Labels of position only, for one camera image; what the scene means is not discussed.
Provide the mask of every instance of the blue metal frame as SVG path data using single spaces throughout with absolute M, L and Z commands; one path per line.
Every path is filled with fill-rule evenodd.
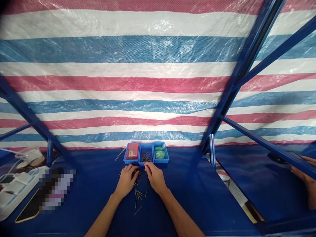
M 214 143 L 214 134 L 210 134 L 210 161 L 213 168 L 216 169 L 216 161 L 215 161 L 215 143 Z
M 293 156 L 290 153 L 280 149 L 279 147 L 277 147 L 273 143 L 271 143 L 271 142 L 263 139 L 262 137 L 254 134 L 250 130 L 244 128 L 243 126 L 241 126 L 241 125 L 239 125 L 237 123 L 235 123 L 234 121 L 230 120 L 229 118 L 226 118 L 226 117 L 221 115 L 220 119 L 222 119 L 224 122 L 226 122 L 227 124 L 229 124 L 230 126 L 235 128 L 239 132 L 243 133 L 247 137 L 251 138 L 252 140 L 257 142 L 258 144 L 260 144 L 264 148 L 266 148 L 269 151 L 273 152 L 274 154 L 278 155 L 279 157 L 281 157 L 283 160 L 285 160 L 289 164 L 295 166 L 296 168 L 300 169 L 301 171 L 303 171 L 307 175 L 309 175 L 312 178 L 316 179 L 316 167 L 315 166 L 312 166 L 309 163 L 307 163 L 306 161 L 304 161 L 302 159 L 298 159 L 296 156 Z
M 200 146 L 203 152 L 205 152 L 207 149 L 209 135 L 215 134 L 221 125 L 222 121 L 219 119 L 219 115 L 225 116 L 235 99 L 237 91 L 232 91 L 235 83 L 248 72 L 263 44 L 264 39 L 267 37 L 272 24 L 276 20 L 278 13 L 281 11 L 284 2 L 285 0 L 266 0 L 264 2 L 240 54 L 232 76 L 230 77 L 221 100 L 218 103 L 210 125 L 207 131 L 204 133 Z
M 294 33 L 289 39 L 287 39 L 283 44 L 281 44 L 277 49 L 270 53 L 256 67 L 250 70 L 257 54 L 261 49 L 262 44 L 264 43 L 265 38 L 267 37 L 273 23 L 275 22 L 279 12 L 281 11 L 284 2 L 285 1 L 281 0 L 265 1 L 259 13 L 259 16 L 253 26 L 253 29 L 250 32 L 250 36 L 245 43 L 244 49 L 241 52 L 240 58 L 236 64 L 233 74 L 216 108 L 210 125 L 203 136 L 200 147 L 204 153 L 206 153 L 209 148 L 211 159 L 212 157 L 215 159 L 214 135 L 217 132 L 221 122 L 224 121 L 236 130 L 240 131 L 247 137 L 257 142 L 259 145 L 276 154 L 284 161 L 288 162 L 289 164 L 300 169 L 307 175 L 316 179 L 316 167 L 280 149 L 271 142 L 263 139 L 250 130 L 225 117 L 242 85 L 244 85 L 247 81 L 256 76 L 259 72 L 261 72 L 268 65 L 277 60 L 280 56 L 282 56 L 289 49 L 302 41 L 305 37 L 307 37 L 316 29 L 315 16 L 303 27 L 301 27 L 296 33 Z M 258 223 L 256 224 L 256 227 L 262 235 L 275 235 L 278 233 L 294 234 L 301 233 L 302 230 L 315 231 L 316 228 L 313 228 L 313 226 L 315 226 L 315 220 L 316 211 L 312 211 L 296 217 Z
M 33 125 L 34 125 L 33 123 L 28 123 L 28 124 L 26 124 L 26 125 L 23 125 L 23 126 L 21 126 L 21 127 L 19 127 L 19 128 L 14 129 L 14 130 L 12 130 L 12 131 L 9 131 L 9 132 L 7 132 L 7 133 L 5 133 L 5 134 L 3 134 L 3 135 L 0 136 L 0 141 L 3 140 L 3 139 L 5 139 L 5 138 L 7 138 L 7 137 L 9 137 L 9 136 L 12 136 L 12 135 L 18 133 L 18 132 L 21 132 L 21 131 L 23 131 L 24 129 L 27 129 L 27 128 L 29 128 L 29 127 L 32 127 Z
M 53 149 L 56 150 L 57 153 L 62 155 L 66 161 L 68 161 L 73 167 L 79 169 L 81 166 L 75 159 L 70 155 L 70 153 L 60 144 L 60 142 L 50 133 L 47 127 L 40 121 L 40 119 L 35 115 L 33 110 L 25 103 L 19 95 L 14 91 L 14 89 L 7 83 L 7 81 L 0 76 L 0 93 L 4 95 L 4 98 L 8 101 L 8 103 L 13 106 L 20 115 L 29 123 L 25 126 L 17 128 L 13 131 L 10 131 L 0 137 L 1 139 L 5 139 L 8 136 L 16 134 L 30 126 L 32 126 L 47 142 L 48 142 L 48 160 L 47 165 L 51 165 L 52 163 L 52 154 Z

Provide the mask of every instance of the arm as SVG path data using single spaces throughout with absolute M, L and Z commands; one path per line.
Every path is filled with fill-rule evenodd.
M 307 156 L 302 156 L 309 164 L 316 166 L 316 160 Z M 291 172 L 299 177 L 306 186 L 308 193 L 308 207 L 310 210 L 316 210 L 316 180 L 303 173 L 299 169 L 291 166 Z
M 110 196 L 108 203 L 105 205 L 105 207 L 103 208 L 102 212 L 99 214 L 98 218 L 95 220 L 93 225 L 90 227 L 85 237 L 106 236 L 119 203 L 133 188 L 139 171 L 135 173 L 133 178 L 132 173 L 135 171 L 135 169 L 138 168 L 138 166 L 129 165 L 125 166 L 122 169 L 121 177 L 118 181 L 116 190 Z
M 150 185 L 164 202 L 178 235 L 180 237 L 205 236 L 167 188 L 162 170 L 153 163 L 146 162 L 145 171 L 148 174 Z

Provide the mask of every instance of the green item in bin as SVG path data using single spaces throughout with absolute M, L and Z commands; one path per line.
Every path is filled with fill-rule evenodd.
M 155 159 L 164 159 L 164 158 L 165 158 L 164 148 L 161 146 L 155 147 Z

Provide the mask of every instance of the tarp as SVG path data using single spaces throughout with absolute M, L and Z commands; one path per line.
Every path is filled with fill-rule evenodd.
M 262 0 L 19 0 L 0 73 L 68 149 L 199 145 Z M 288 0 L 254 65 L 316 15 Z M 245 84 L 228 117 L 278 143 L 316 140 L 316 35 Z M 0 133 L 25 124 L 0 101 Z M 217 145 L 251 142 L 227 124 Z M 46 146 L 29 128 L 1 147 Z

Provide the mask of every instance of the power strip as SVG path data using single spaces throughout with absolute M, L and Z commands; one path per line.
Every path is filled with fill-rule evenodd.
M 9 184 L 3 184 L 5 187 L 0 192 L 0 222 L 14 211 L 47 170 L 49 167 L 42 166 L 28 173 L 14 174 L 14 179 Z

